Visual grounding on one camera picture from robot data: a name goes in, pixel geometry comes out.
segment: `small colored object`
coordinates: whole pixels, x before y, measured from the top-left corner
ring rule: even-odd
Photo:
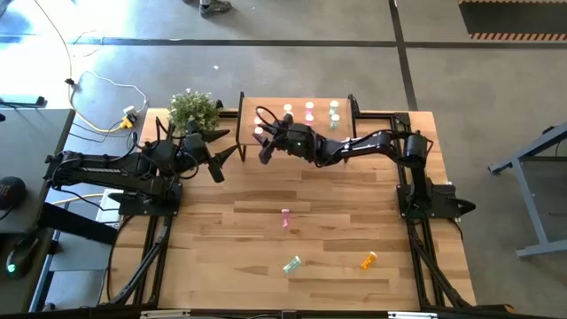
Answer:
[[[338,120],[340,120],[340,116],[338,116],[338,114],[333,114],[330,117],[330,128],[337,128],[338,127]]]
[[[290,228],[290,210],[289,209],[282,209],[282,227],[289,229]]]
[[[301,259],[298,256],[295,256],[289,264],[283,266],[283,271],[285,271],[286,274],[289,274],[299,266],[301,266]]]
[[[374,261],[376,261],[376,254],[374,252],[370,252],[370,254],[362,262],[361,268],[368,269],[370,267],[370,264],[372,264]]]
[[[307,124],[308,126],[311,126],[311,124],[313,124],[313,120],[314,120],[314,119],[315,119],[315,117],[314,117],[313,114],[311,114],[311,113],[308,113],[308,114],[305,116],[305,122],[306,122],[306,124]]]
[[[338,108],[338,101],[336,100],[330,101],[329,115],[332,116],[333,114],[336,114],[337,108]]]

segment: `wooden table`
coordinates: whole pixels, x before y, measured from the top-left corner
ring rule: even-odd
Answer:
[[[155,139],[156,116],[166,122],[167,110],[148,111],[143,141]],[[435,142],[426,169],[433,182],[444,183],[447,175],[432,113],[412,112],[410,119],[413,130],[420,129]],[[221,128],[232,130],[209,145],[212,152],[235,143],[235,127],[236,119],[221,121]],[[389,128],[389,123],[356,123],[359,136],[380,128]],[[408,233],[395,195],[395,168],[381,155],[316,168],[284,152],[274,152],[264,166],[250,149],[246,162],[233,154],[225,163],[224,183],[214,183],[202,169],[184,182],[159,307],[418,309]],[[291,209],[290,230],[281,226],[282,208]],[[147,222],[148,218],[136,217],[120,235],[113,257],[113,293],[140,261]],[[440,220],[431,220],[431,230],[440,268],[474,303],[458,230]],[[362,270],[369,251],[377,253],[377,261]],[[304,263],[286,275],[282,267],[295,255]],[[424,277],[433,300],[427,271]],[[152,278],[151,268],[144,298]]]

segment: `person's shoe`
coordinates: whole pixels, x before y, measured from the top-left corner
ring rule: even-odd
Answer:
[[[208,7],[200,6],[201,17],[208,18],[215,14],[223,14],[232,9],[232,4],[228,1],[211,0]]]

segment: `concrete floor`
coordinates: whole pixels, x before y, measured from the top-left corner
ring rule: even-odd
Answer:
[[[181,0],[39,1],[68,39],[98,29],[104,31],[95,34],[135,38],[394,40],[386,0],[234,0],[233,12],[207,20],[198,16],[197,0],[189,5]],[[454,0],[398,0],[398,7],[406,41],[470,40]],[[35,4],[14,0],[0,19],[0,34],[44,35],[0,44],[3,89],[42,94],[50,107],[66,107],[66,55]],[[73,51],[80,57],[89,48]],[[543,129],[567,119],[565,51],[412,49],[408,61],[417,106],[435,114],[447,173],[458,196],[478,207],[462,219],[477,302],[509,303],[526,314],[567,316],[567,253],[516,258],[516,248],[536,243],[535,233],[516,178],[510,172],[491,176],[486,170]],[[75,78],[89,69],[137,85],[151,107],[167,106],[172,94],[189,87],[212,92],[225,107],[237,107],[243,90],[266,97],[354,93],[361,109],[408,109],[395,48],[104,46],[90,57],[74,58],[74,68]],[[100,126],[115,122],[124,107],[141,104],[133,90],[87,74],[75,97],[75,105]],[[73,132],[93,137],[77,128]],[[125,141],[112,138],[96,144],[69,137],[66,148],[122,153]],[[567,145],[559,152],[567,154]],[[51,194],[50,199],[58,196],[65,197]],[[567,225],[561,218],[557,222]],[[65,258],[73,258],[73,252],[66,253]],[[100,253],[100,259],[106,257]],[[61,307],[97,302],[92,292],[100,289],[100,271],[57,276],[48,300]],[[62,288],[79,277],[90,293]],[[78,300],[79,295],[86,297]]]

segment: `potted plant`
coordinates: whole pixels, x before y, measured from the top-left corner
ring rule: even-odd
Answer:
[[[214,130],[219,126],[222,103],[213,101],[211,93],[191,92],[175,94],[169,103],[169,120],[175,124],[178,132],[184,133],[189,120],[197,121],[199,128]]]

